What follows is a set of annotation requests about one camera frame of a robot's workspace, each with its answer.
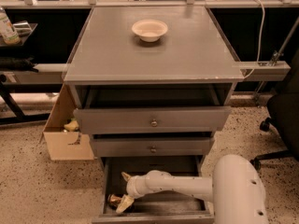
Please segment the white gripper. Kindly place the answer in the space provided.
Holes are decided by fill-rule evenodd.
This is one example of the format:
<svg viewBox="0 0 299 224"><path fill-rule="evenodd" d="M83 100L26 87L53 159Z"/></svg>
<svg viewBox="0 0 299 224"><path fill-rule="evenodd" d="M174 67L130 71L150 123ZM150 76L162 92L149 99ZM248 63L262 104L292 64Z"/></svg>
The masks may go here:
<svg viewBox="0 0 299 224"><path fill-rule="evenodd" d="M123 213L134 203L135 199L141 198L147 194L147 186L144 176L130 176L125 172L122 172L121 175L127 182L126 191L128 195L124 194L122 196L121 202L116 209L117 214Z"/></svg>

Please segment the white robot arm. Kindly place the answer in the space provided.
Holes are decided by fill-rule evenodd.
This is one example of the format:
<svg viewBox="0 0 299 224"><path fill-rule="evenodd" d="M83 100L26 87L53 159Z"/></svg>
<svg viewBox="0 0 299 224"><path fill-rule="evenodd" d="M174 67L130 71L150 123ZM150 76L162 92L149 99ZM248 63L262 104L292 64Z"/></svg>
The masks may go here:
<svg viewBox="0 0 299 224"><path fill-rule="evenodd" d="M158 170L121 175L126 193L116 209L118 214L148 194L174 191L213 203L215 224L269 224L263 181L254 166L238 155L221 157L211 177L176 176Z"/></svg>

